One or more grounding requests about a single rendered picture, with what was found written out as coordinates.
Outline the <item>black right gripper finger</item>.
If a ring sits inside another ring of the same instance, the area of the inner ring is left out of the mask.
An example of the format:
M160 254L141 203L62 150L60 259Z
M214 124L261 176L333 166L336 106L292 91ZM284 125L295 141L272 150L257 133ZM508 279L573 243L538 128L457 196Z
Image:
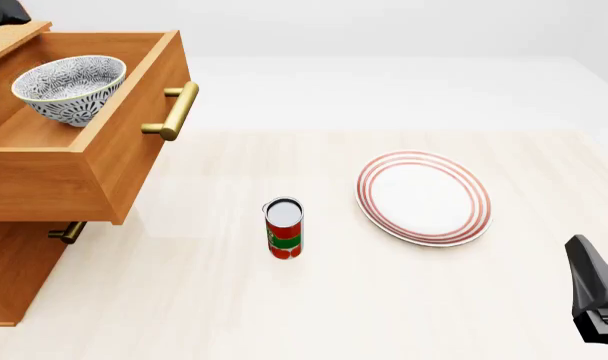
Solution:
M608 264L583 235L565 244L573 285L572 316L608 309Z

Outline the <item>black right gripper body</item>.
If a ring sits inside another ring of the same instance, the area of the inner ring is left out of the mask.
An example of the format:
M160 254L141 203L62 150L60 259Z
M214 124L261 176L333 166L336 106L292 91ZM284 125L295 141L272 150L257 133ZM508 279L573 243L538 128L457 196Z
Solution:
M572 308L573 321L585 343L608 345L608 305Z

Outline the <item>black white patterned bowl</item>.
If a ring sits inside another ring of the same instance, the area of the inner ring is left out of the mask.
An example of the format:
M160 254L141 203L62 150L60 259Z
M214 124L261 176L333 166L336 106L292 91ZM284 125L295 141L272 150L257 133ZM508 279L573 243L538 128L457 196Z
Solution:
M73 56L26 71L11 92L41 116L84 128L123 84L126 71L112 56Z

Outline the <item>open wooden drawer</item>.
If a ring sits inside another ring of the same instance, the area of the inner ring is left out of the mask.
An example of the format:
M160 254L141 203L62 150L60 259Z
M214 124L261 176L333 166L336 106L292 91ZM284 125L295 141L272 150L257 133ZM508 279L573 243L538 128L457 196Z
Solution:
M57 59L112 56L126 79L89 125L47 119L16 98L25 71ZM166 121L167 89L190 80L179 32L45 32L0 57L0 221L121 224L164 145L142 125Z

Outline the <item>wooden cabinet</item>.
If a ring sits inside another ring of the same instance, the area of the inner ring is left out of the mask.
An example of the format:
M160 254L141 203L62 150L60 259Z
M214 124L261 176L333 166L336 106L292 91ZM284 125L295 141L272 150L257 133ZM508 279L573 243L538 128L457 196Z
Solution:
M51 23L32 20L0 26L0 125L20 110L10 94L12 77L37 63L21 47L32 47ZM50 239L61 222L0 222L0 326L17 326L66 248Z

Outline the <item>white plate with red rings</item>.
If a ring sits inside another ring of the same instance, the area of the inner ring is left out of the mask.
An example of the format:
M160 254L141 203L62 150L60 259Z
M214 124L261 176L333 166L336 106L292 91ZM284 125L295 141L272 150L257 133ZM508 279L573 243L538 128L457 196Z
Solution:
M416 245L464 245L492 224L491 195L481 179L433 152L398 150L370 159L357 175L355 198L373 224Z

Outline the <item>red green food tin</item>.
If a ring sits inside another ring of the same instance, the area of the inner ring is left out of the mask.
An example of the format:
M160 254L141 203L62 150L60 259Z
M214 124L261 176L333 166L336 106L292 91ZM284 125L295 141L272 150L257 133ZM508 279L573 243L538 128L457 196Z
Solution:
M262 212L270 253L280 260L298 257L303 250L304 211L301 203L292 197L277 197L266 203Z

